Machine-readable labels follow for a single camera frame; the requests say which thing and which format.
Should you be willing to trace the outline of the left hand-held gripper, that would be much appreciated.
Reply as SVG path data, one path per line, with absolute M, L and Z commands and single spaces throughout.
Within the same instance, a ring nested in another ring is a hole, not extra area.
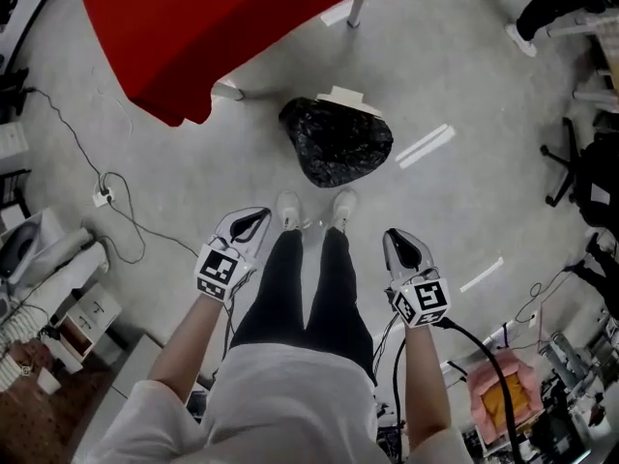
M 198 292 L 220 303 L 238 293 L 257 270 L 256 256 L 271 215 L 268 208 L 246 208 L 221 220 L 194 267 Z

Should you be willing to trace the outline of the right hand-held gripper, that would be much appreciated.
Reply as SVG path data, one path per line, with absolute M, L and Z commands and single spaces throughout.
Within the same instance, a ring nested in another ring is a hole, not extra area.
M 429 248 L 401 229 L 388 229 L 382 244 L 386 267 L 391 275 L 423 270 L 391 282 L 386 294 L 392 310 L 408 329 L 439 322 L 451 308 L 451 297 L 446 279 L 433 267 Z

